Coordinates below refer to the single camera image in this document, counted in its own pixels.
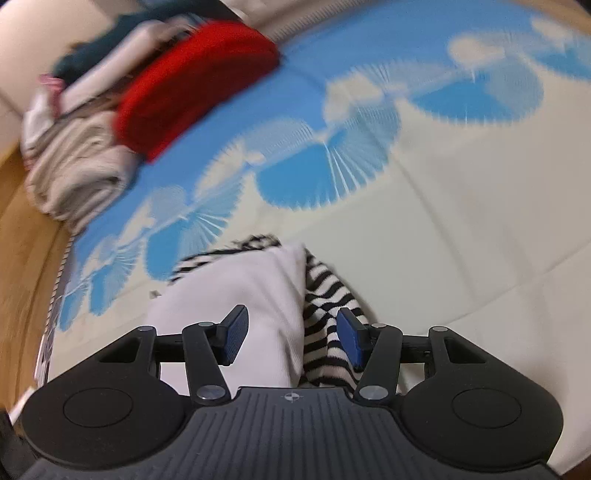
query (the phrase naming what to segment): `white wall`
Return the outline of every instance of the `white wall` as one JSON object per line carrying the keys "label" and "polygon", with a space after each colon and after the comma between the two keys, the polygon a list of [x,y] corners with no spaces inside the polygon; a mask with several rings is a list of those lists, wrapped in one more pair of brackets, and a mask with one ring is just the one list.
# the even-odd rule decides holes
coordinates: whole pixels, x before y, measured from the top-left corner
{"label": "white wall", "polygon": [[0,8],[3,96],[25,112],[37,76],[49,71],[68,45],[90,40],[111,24],[90,0],[9,0]]}

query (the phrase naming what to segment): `teal fabric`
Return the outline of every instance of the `teal fabric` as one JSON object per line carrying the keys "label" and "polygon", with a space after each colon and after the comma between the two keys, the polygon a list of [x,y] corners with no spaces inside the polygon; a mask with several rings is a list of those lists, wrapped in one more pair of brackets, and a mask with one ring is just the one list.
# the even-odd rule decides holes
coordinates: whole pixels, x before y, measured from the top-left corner
{"label": "teal fabric", "polygon": [[165,0],[153,8],[131,15],[120,15],[108,32],[62,57],[51,71],[64,80],[66,86],[74,83],[104,59],[135,27],[146,20],[165,21],[181,14],[193,13],[219,20],[235,20],[235,15],[219,0]]}

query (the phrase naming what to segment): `folded towel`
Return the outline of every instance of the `folded towel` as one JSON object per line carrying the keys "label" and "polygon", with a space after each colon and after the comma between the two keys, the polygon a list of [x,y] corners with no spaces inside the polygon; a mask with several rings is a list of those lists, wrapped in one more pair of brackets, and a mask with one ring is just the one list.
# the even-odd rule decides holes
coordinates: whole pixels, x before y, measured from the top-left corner
{"label": "folded towel", "polygon": [[153,160],[218,103],[279,64],[277,47],[237,22],[210,22],[150,65],[126,92],[115,131]]}
{"label": "folded towel", "polygon": [[134,178],[140,157],[123,145],[82,158],[50,190],[52,215],[75,235],[113,203]]}
{"label": "folded towel", "polygon": [[114,112],[101,112],[68,124],[30,171],[27,194],[42,212],[66,220],[74,234],[129,185],[137,156],[114,145]]}
{"label": "folded towel", "polygon": [[[221,367],[232,393],[239,387],[297,387],[303,373],[306,251],[300,244],[228,255],[192,271],[150,304],[146,325],[179,333],[196,322],[221,322],[248,308],[248,334],[236,361]],[[162,364],[161,378],[188,393],[183,364]]]}

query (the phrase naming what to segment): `blue pattern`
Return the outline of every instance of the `blue pattern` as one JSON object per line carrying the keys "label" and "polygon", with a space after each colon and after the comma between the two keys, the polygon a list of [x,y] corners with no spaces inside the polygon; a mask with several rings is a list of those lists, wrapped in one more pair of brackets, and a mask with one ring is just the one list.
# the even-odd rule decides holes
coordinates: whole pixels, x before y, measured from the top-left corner
{"label": "blue pattern", "polygon": [[306,145],[256,175],[271,205],[316,208],[345,198],[384,169],[400,120],[393,105],[354,107],[326,140]]}
{"label": "blue pattern", "polygon": [[145,253],[148,274],[166,280],[176,262],[207,250],[225,229],[240,192],[241,184],[230,181],[197,199],[170,225],[151,232]]}
{"label": "blue pattern", "polygon": [[465,73],[432,92],[411,98],[435,116],[460,122],[516,121],[540,104],[543,87],[538,77],[518,60]]}
{"label": "blue pattern", "polygon": [[[575,35],[560,49],[533,30],[532,18],[497,0],[440,0],[437,9],[432,0],[385,0],[294,39],[275,73],[143,167],[80,235],[74,248],[85,276],[72,279],[60,328],[75,321],[88,290],[90,311],[104,314],[137,262],[165,280],[180,258],[210,248],[239,204],[245,176],[254,176],[265,202],[286,209],[321,208],[367,186],[397,141],[399,100],[460,124],[515,122],[544,95],[524,57],[591,80],[591,42]],[[484,49],[462,57],[466,52],[451,46],[464,39],[464,47],[473,41]],[[482,52],[478,67],[462,63]],[[122,239],[142,205],[150,206],[139,215],[149,222]]]}
{"label": "blue pattern", "polygon": [[70,328],[74,318],[78,315],[82,300],[84,300],[87,291],[88,282],[83,281],[74,291],[64,296],[61,303],[60,317],[57,321],[58,328],[63,332]]}
{"label": "blue pattern", "polygon": [[535,54],[534,58],[557,73],[591,81],[591,40],[588,38],[575,39],[564,52],[543,52]]}
{"label": "blue pattern", "polygon": [[90,311],[102,315],[112,305],[131,275],[139,256],[139,243],[123,247],[90,281]]}

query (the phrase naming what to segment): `logo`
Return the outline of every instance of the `logo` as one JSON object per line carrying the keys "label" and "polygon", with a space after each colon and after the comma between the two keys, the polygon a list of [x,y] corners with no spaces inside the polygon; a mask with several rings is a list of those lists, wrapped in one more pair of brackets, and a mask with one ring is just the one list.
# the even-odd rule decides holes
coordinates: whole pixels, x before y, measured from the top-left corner
{"label": "logo", "polygon": [[293,403],[293,402],[296,402],[304,397],[302,397],[301,395],[298,395],[296,392],[290,392],[290,393],[284,395],[283,398],[286,399],[289,403]]}

